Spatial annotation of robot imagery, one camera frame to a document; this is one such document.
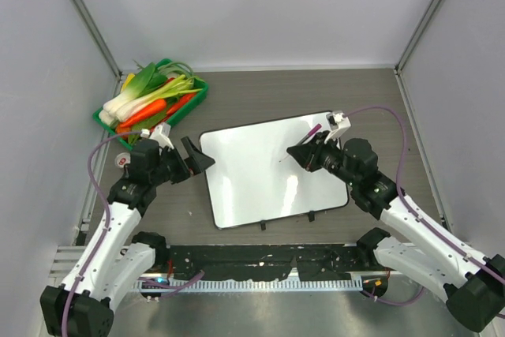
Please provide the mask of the white marker with pink cap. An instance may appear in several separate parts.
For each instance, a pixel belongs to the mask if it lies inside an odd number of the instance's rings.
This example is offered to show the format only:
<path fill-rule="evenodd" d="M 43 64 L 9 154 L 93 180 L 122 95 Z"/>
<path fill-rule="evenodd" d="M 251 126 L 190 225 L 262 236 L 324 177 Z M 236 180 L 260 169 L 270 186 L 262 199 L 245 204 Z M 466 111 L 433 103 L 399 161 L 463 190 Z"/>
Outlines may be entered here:
<path fill-rule="evenodd" d="M 321 128 L 322 125 L 320 123 L 316 124 L 297 142 L 297 145 L 304 144 L 306 141 L 312 138 Z"/>

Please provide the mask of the white whiteboard with black frame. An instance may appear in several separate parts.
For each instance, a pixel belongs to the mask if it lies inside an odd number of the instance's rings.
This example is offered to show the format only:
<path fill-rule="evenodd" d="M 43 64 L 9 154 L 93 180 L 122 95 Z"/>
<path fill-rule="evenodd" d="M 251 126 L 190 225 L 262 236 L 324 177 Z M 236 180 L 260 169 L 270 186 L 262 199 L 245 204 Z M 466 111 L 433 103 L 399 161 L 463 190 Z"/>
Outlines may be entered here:
<path fill-rule="evenodd" d="M 219 229 L 348 204 L 345 182 L 325 170 L 309 173 L 286 153 L 316 125 L 328 130 L 325 110 L 200 135 L 202 152 L 215 161 L 205 176 Z"/>

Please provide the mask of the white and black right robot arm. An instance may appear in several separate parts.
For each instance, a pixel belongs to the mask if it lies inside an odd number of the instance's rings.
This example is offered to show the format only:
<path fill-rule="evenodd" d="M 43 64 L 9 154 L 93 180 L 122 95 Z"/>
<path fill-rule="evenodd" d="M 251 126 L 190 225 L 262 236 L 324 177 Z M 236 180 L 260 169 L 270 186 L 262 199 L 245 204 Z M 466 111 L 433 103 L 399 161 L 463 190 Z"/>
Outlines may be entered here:
<path fill-rule="evenodd" d="M 435 222 L 378 168 L 378 156 L 361 138 L 342 147 L 317 133 L 286 152 L 308 172 L 320 169 L 345 182 L 364 212 L 408 238 L 409 247 L 374 228 L 357 245 L 357 262 L 398 271 L 431 291 L 465 328 L 483 331 L 504 309 L 504 259 L 486 256 Z"/>

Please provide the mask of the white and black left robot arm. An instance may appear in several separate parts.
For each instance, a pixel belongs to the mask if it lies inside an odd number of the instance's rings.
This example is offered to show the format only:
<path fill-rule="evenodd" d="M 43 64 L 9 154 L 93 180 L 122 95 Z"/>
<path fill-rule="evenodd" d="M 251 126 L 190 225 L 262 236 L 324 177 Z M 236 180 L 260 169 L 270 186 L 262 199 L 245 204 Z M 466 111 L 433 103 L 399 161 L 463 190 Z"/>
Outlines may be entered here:
<path fill-rule="evenodd" d="M 104 197 L 104 213 L 92 239 L 59 286 L 47 286 L 40 305 L 51 336 L 107 336 L 115 311 L 146 271 L 161 272 L 169 260 L 166 239 L 139 233 L 121 254 L 157 188 L 205 172 L 215 161 L 185 137 L 182 158 L 166 137 L 140 140 L 130 152 L 123 175 Z"/>

